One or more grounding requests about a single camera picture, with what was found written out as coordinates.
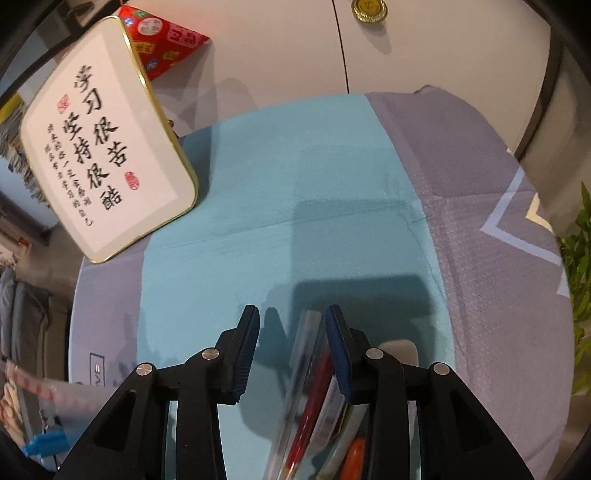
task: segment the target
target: fabric surface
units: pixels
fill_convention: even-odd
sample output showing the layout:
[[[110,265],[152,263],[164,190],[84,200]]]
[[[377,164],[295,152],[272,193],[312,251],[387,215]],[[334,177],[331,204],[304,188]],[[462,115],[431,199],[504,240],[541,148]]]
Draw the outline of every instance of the fabric surface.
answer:
[[[408,338],[422,366],[453,366],[544,478],[569,407],[570,303],[553,234],[526,218],[534,190],[474,109],[437,89],[319,98],[182,143],[199,204],[82,267],[72,381],[95,381],[100,357],[114,384],[139,361],[184,362],[256,304],[248,389],[219,417],[228,477],[260,478],[300,313],[340,303],[374,345]]]
[[[574,344],[556,240],[526,218],[535,190],[484,118],[451,94],[368,98],[427,215],[456,371],[544,478],[566,425]],[[536,371],[553,373],[551,388],[526,374]]]

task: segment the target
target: leaf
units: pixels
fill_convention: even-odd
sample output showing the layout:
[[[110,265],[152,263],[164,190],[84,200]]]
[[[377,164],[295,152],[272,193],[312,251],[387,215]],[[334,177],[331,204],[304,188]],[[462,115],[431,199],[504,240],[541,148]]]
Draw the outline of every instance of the leaf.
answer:
[[[573,383],[573,394],[578,393],[587,384],[587,377],[589,374],[585,372],[579,379]]]
[[[579,348],[585,353],[591,353],[591,337],[581,340]]]
[[[581,363],[584,353],[585,353],[585,350],[583,350],[582,348],[577,350],[577,353],[574,356],[574,365],[575,366],[577,366],[578,364]]]
[[[574,326],[574,344],[578,345],[585,336],[585,329],[579,325]]]
[[[574,317],[576,319],[579,318],[579,316],[585,311],[585,309],[587,308],[587,305],[589,304],[589,291],[585,292],[585,295],[583,295],[583,298],[581,299],[581,302],[579,303],[579,305],[577,306],[577,309],[574,311]]]
[[[581,261],[577,265],[577,272],[585,273],[587,271],[587,267],[589,266],[589,252],[586,252],[581,258]]]
[[[587,210],[581,210],[574,222],[581,230],[587,230],[589,228],[589,213]]]
[[[581,197],[583,197],[583,206],[587,211],[587,216],[591,216],[591,197],[589,191],[583,182],[581,182]]]

